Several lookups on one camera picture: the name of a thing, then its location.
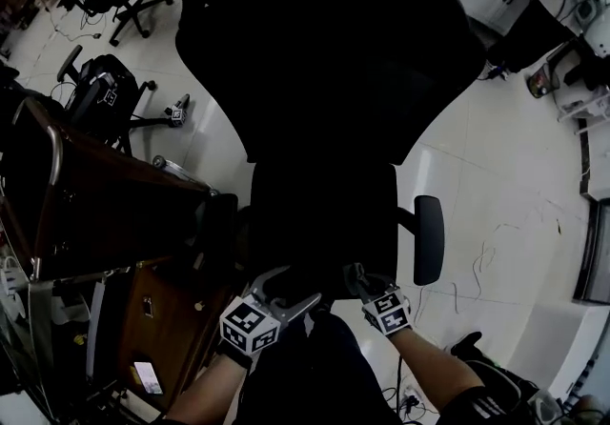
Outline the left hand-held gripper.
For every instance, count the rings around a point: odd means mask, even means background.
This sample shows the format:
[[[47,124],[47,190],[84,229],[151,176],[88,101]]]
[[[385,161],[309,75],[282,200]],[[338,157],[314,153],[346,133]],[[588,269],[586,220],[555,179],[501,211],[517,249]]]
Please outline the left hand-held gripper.
[[[220,316],[221,338],[246,356],[253,356],[279,339],[282,327],[311,310],[321,299],[314,293],[289,306],[285,299],[270,299],[265,284],[290,269],[273,268],[259,275],[243,297],[236,297]]]

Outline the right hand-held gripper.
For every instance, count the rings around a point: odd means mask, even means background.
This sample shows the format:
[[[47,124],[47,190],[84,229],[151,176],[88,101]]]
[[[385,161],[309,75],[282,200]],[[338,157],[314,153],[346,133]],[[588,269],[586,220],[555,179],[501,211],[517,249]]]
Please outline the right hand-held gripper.
[[[366,275],[361,263],[344,271],[344,284],[351,298],[359,298],[365,319],[383,335],[411,329],[410,307],[394,280]]]

